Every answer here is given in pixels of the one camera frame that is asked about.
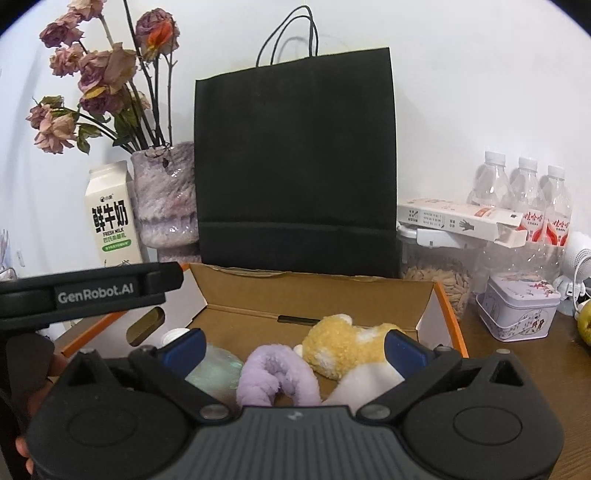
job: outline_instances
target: flower leaf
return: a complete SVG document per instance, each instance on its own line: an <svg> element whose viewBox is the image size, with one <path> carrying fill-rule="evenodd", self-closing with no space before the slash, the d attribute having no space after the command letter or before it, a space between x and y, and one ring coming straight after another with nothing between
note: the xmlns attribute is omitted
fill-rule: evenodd
<svg viewBox="0 0 591 480"><path fill-rule="evenodd" d="M115 115L115 122L113 122L113 126L115 127L115 131L119 137L130 137L132 134L129 125L125 122L121 113L119 115Z"/></svg>
<svg viewBox="0 0 591 480"><path fill-rule="evenodd" d="M45 96L41 99L41 105L49 105L51 108L61 108L64 105L64 97L57 96Z"/></svg>
<svg viewBox="0 0 591 480"><path fill-rule="evenodd" d="M117 140L113 140L113 146L120 147L121 145L127 145L129 142L131 142L130 136L121 137L121 138L118 138Z"/></svg>
<svg viewBox="0 0 591 480"><path fill-rule="evenodd" d="M84 136L85 138L97 138L102 137L102 133L96 125L91 124L78 124L78 135Z"/></svg>
<svg viewBox="0 0 591 480"><path fill-rule="evenodd" d="M84 135L78 135L76 145L78 146L78 150L80 150L81 152L84 152L87 155L90 152L90 144L88 143Z"/></svg>
<svg viewBox="0 0 591 480"><path fill-rule="evenodd" d="M51 116L53 118L58 118L59 116L69 115L69 113L70 112L68 110L65 110L63 108L59 108L59 109L56 109L56 110L52 110L51 111Z"/></svg>
<svg viewBox="0 0 591 480"><path fill-rule="evenodd" d="M138 126L138 121L135 117L133 107L121 111L121 117L133 128Z"/></svg>

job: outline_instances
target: jar lid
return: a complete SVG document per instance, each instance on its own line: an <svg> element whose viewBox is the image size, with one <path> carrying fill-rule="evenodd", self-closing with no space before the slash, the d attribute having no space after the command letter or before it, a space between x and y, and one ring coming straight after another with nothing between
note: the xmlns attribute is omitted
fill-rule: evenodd
<svg viewBox="0 0 591 480"><path fill-rule="evenodd" d="M489 282L512 307L558 305L560 302L560 293L538 274L504 273L492 275Z"/></svg>
<svg viewBox="0 0 591 480"><path fill-rule="evenodd" d="M479 248L483 241L459 233L435 230L432 228L419 228L414 225L398 225L396 228L398 237L405 241L411 240L427 248Z"/></svg>

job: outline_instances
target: milk carton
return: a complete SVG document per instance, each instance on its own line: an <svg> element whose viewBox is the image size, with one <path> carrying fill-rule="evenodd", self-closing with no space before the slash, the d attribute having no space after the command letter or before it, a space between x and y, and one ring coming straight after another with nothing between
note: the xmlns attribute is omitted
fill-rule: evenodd
<svg viewBox="0 0 591 480"><path fill-rule="evenodd" d="M148 258L135 229L133 200L125 160L90 171L86 211L104 267L143 263Z"/></svg>

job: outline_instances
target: bag handle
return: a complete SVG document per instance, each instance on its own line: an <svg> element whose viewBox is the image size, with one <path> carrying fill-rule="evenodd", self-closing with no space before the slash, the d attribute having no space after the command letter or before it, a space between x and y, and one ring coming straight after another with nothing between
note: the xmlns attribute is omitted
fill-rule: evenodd
<svg viewBox="0 0 591 480"><path fill-rule="evenodd" d="M297 17L294 17L291 20L289 20L289 22L287 22L285 27L283 27L283 30L281 30L281 33L279 33L279 36L277 37L277 40L275 41L275 45L273 46L273 52L271 53L270 65L273 65L273 62L275 62L275 52L277 51L277 48L279 47L279 42L281 40L281 37L283 36L283 33L287 30L287 27L289 27L290 24L294 20L297 20L298 18L307 18L308 20L310 20L310 25L312 25L312 27L314 28L314 34L316 36L316 49L314 51L314 56L315 57L318 56L318 29L316 28L316 24L314 23L314 20L312 19L312 17L309 17L308 15L298 15Z"/></svg>
<svg viewBox="0 0 591 480"><path fill-rule="evenodd" d="M273 31L273 33L271 35L269 35L269 37L265 40L265 43L263 43L259 54L256 57L256 64L255 66L258 67L260 62L261 62L261 56L263 51L265 50L265 48L267 47L267 44L271 41L271 39L275 36L275 34L281 29L281 27L283 27L283 25L285 25L285 23L287 23L287 21L291 18L291 16L296 13L299 9L305 8L306 10L308 10L308 17L310 19L310 35L308 38L308 54L311 57L312 56L312 42L313 42L313 36L314 36L314 32L316 32L316 54L318 55L318 31L316 29L316 24L314 23L314 18L312 16L312 10L310 9L310 7L308 7L308 5L301 5L297 8L294 8L289 15L287 15L287 17L285 18L285 20L283 22L281 22L281 24Z"/></svg>

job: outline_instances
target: vase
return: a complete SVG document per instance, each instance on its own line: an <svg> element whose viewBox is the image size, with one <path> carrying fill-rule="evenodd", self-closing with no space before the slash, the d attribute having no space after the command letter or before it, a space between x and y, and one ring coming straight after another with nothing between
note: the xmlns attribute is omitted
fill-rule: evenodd
<svg viewBox="0 0 591 480"><path fill-rule="evenodd" d="M142 243L159 261L200 261L193 142L134 152L131 163Z"/></svg>

